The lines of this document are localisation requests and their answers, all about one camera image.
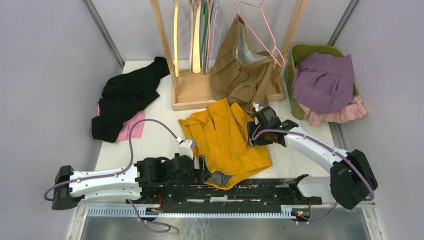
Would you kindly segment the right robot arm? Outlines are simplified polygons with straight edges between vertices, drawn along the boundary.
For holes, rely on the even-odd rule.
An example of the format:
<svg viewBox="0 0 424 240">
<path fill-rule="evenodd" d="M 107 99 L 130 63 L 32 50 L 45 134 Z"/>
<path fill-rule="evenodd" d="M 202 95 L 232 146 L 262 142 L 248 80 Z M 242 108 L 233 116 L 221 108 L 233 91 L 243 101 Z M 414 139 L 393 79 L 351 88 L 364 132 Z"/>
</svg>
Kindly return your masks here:
<svg viewBox="0 0 424 240">
<path fill-rule="evenodd" d="M 326 144 L 292 120 L 281 121 L 274 109 L 262 102 L 253 104 L 255 120 L 247 124 L 250 146 L 279 144 L 318 164 L 328 177 L 304 174 L 289 189 L 289 199 L 302 204 L 309 197 L 333 199 L 352 210 L 361 202 L 372 202 L 378 183 L 366 155 Z"/>
</svg>

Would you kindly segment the tan pleated skirt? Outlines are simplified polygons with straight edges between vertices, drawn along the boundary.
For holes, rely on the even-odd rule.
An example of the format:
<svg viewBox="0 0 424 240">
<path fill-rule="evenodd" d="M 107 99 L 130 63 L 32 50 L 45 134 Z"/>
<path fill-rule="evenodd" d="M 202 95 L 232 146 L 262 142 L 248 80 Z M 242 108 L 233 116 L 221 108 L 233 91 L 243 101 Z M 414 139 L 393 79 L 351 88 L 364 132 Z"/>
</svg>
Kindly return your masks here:
<svg viewBox="0 0 424 240">
<path fill-rule="evenodd" d="M 275 60 L 266 51 L 254 52 L 245 22 L 237 15 L 219 48 L 209 74 L 211 95 L 226 98 L 253 115 L 253 103 L 268 104 L 267 91 Z"/>
</svg>

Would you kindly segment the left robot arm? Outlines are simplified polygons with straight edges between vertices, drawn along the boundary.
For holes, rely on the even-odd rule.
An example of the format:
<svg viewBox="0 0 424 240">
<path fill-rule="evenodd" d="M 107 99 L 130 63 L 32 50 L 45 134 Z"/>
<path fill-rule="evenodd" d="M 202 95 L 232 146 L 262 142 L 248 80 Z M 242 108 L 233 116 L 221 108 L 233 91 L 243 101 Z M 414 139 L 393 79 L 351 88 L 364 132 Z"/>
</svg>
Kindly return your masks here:
<svg viewBox="0 0 424 240">
<path fill-rule="evenodd" d="M 209 170 L 204 156 L 175 154 L 174 158 L 147 157 L 124 171 L 77 171 L 62 166 L 56 174 L 51 201 L 55 211 L 69 210 L 80 203 L 152 203 L 159 189 L 168 186 L 203 184 Z"/>
</svg>

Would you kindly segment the yellow garment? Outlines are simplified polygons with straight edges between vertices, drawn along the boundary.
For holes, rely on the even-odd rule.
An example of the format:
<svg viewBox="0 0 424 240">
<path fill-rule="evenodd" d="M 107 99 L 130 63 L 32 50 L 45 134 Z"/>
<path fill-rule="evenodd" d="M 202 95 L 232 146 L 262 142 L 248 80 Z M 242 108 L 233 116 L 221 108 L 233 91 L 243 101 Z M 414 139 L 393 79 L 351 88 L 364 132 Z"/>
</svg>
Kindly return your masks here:
<svg viewBox="0 0 424 240">
<path fill-rule="evenodd" d="M 238 103 L 229 104 L 226 98 L 178 121 L 185 137 L 196 142 L 193 153 L 204 156 L 211 174 L 205 184 L 229 190 L 272 166 L 266 146 L 249 145 L 251 121 Z"/>
</svg>

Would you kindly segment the yellow plastic hanger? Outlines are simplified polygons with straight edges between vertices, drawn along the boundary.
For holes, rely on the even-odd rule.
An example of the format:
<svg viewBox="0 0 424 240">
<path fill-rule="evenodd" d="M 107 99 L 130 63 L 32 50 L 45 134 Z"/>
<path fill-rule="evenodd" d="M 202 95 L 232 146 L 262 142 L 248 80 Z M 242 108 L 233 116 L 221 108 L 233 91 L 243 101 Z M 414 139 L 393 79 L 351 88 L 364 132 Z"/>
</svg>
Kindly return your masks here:
<svg viewBox="0 0 424 240">
<path fill-rule="evenodd" d="M 173 48 L 174 48 L 174 68 L 175 76 L 179 76 L 179 58 L 178 58 L 178 21 L 179 21 L 179 5 L 180 1 L 174 1 L 174 18 L 173 18 Z"/>
</svg>

